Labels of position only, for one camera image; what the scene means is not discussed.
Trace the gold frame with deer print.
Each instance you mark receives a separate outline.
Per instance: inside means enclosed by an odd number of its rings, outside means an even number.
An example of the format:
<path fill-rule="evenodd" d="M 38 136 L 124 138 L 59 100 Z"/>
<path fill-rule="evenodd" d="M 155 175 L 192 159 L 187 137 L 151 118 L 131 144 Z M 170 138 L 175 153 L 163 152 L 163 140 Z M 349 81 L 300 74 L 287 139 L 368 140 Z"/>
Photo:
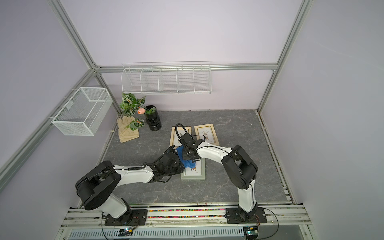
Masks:
<path fill-rule="evenodd" d="M 183 129 L 183 127 L 178 126 L 177 131 L 176 131 L 176 128 L 172 127 L 170 146 L 174 145 L 175 149 L 177 147 L 182 146 L 182 144 L 179 141 L 179 137 L 181 137 L 185 133 L 191 134 L 192 128 L 191 127 L 185 127 L 185 129 Z"/>

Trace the blue microfiber cloth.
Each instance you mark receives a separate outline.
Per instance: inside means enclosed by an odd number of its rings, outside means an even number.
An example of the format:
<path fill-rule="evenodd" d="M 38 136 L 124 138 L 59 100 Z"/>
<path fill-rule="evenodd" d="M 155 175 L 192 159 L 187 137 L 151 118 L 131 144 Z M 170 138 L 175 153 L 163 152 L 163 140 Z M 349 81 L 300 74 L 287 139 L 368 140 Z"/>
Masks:
<path fill-rule="evenodd" d="M 183 158 L 183 147 L 179 146 L 176 148 L 176 151 L 178 153 L 180 161 L 183 163 L 185 168 L 190 168 L 190 169 L 195 169 L 196 168 L 196 163 L 193 163 L 191 160 L 184 160 Z"/>

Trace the gold frame with plant print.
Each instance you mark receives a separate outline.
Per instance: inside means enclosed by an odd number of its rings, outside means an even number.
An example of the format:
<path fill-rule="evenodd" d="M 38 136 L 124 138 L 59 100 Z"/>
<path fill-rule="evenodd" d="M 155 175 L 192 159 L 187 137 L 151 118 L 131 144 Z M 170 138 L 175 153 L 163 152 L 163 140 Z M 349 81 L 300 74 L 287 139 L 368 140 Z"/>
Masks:
<path fill-rule="evenodd" d="M 213 124 L 194 126 L 197 139 L 206 139 L 206 142 L 219 146 L 219 140 Z"/>

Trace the green picture frame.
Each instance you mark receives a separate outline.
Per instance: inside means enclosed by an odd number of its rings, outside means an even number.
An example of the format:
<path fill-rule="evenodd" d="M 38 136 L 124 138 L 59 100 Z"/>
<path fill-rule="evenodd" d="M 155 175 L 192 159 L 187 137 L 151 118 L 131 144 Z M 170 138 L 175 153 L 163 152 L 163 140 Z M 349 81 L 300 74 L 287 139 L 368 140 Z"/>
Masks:
<path fill-rule="evenodd" d="M 206 159 L 202 158 L 199 161 L 185 161 L 185 170 L 182 172 L 181 180 L 197 180 L 203 181 L 206 179 Z"/>

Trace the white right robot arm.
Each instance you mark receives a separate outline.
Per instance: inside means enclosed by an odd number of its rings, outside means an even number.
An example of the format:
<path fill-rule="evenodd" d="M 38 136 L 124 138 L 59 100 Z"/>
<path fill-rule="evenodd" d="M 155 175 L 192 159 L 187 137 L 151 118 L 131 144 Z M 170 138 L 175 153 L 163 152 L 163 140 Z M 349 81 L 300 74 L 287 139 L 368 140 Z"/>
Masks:
<path fill-rule="evenodd" d="M 201 159 L 222 164 L 229 180 L 238 188 L 240 211 L 248 215 L 256 212 L 254 185 L 258 167 L 241 146 L 219 147 L 202 139 L 195 140 L 189 133 L 178 136 L 178 141 L 182 144 L 177 147 L 179 159 L 186 168 L 194 167 Z"/>

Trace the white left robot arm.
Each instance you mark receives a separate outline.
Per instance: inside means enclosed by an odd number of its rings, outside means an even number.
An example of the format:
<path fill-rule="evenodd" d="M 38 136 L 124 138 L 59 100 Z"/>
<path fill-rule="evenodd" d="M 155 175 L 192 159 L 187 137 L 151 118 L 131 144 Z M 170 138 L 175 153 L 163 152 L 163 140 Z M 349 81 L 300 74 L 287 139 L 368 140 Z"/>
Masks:
<path fill-rule="evenodd" d="M 75 188 L 87 211 L 101 210 L 114 219 L 128 218 L 130 206 L 113 194 L 116 187 L 134 183 L 165 183 L 163 178 L 181 174 L 184 169 L 177 151 L 168 148 L 153 163 L 138 167 L 123 167 L 104 161 L 78 180 Z"/>

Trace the glossy black vase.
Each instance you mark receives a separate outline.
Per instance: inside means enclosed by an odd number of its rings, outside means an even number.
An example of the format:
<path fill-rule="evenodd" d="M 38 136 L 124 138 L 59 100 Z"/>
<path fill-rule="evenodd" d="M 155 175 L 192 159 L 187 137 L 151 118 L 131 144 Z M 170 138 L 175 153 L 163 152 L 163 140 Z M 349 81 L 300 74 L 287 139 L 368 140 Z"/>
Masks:
<path fill-rule="evenodd" d="M 146 122 L 150 128 L 151 131 L 158 131 L 161 129 L 161 117 L 159 116 L 159 113 L 157 111 L 157 108 L 153 105 L 148 105 L 145 107 L 145 117 Z"/>

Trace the cream work glove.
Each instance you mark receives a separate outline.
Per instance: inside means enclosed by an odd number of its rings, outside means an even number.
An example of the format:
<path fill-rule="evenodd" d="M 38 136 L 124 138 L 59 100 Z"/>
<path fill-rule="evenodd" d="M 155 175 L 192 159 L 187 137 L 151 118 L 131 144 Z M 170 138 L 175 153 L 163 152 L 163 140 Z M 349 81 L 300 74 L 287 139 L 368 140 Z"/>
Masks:
<path fill-rule="evenodd" d="M 121 143 L 128 142 L 133 139 L 137 139 L 139 137 L 139 131 L 138 130 L 131 130 L 130 123 L 135 118 L 130 116 L 123 116 L 122 118 L 117 119 L 118 124 L 118 134 L 119 134 L 119 140 Z"/>

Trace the green artificial plant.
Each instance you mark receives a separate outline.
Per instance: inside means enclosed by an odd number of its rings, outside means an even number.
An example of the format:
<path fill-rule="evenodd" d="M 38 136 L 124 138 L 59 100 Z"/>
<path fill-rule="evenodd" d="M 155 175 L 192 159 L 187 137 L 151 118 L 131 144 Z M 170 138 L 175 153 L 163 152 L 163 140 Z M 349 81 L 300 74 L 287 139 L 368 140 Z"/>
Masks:
<path fill-rule="evenodd" d="M 145 107 L 146 96 L 141 98 L 136 97 L 133 93 L 122 93 L 122 102 L 120 103 L 120 108 L 124 116 L 134 117 L 135 114 L 139 115 L 149 115 L 154 114 L 157 110 L 156 107 Z M 132 131 L 137 130 L 145 125 L 143 119 L 134 119 L 126 127 Z"/>

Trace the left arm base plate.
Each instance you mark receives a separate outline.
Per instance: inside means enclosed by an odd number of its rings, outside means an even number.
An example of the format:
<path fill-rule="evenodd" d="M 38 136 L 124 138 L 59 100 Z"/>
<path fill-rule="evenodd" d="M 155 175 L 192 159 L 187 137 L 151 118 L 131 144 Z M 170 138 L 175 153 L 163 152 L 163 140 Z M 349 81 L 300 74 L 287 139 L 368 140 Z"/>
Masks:
<path fill-rule="evenodd" d="M 144 226 L 146 224 L 148 210 L 128 209 L 119 218 L 107 215 L 105 226 Z"/>

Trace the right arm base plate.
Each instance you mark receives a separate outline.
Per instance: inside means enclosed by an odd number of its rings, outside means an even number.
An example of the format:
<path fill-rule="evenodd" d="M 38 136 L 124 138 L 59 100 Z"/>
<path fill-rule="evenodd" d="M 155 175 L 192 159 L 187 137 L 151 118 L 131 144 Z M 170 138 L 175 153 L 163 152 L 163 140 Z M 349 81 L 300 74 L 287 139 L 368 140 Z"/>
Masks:
<path fill-rule="evenodd" d="M 226 208 L 225 218 L 228 224 L 264 224 L 267 223 L 267 217 L 264 208 L 256 207 L 249 213 L 237 208 Z"/>

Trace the aluminium rail base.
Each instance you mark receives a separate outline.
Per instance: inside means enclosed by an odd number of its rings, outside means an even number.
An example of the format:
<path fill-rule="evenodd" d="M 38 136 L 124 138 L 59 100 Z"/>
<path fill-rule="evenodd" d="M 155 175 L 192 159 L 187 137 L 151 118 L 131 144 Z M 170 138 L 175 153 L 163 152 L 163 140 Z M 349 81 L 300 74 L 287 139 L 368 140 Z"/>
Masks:
<path fill-rule="evenodd" d="M 240 237 L 271 240 L 285 226 L 296 226 L 299 236 L 316 240 L 309 215 L 302 205 L 261 205 L 267 223 L 228 224 L 226 208 L 234 205 L 134 205 L 132 209 L 148 210 L 144 226 L 105 226 L 106 214 L 101 211 L 70 209 L 56 235 L 57 240 L 133 240 L 133 239 L 199 239 L 209 237 Z"/>

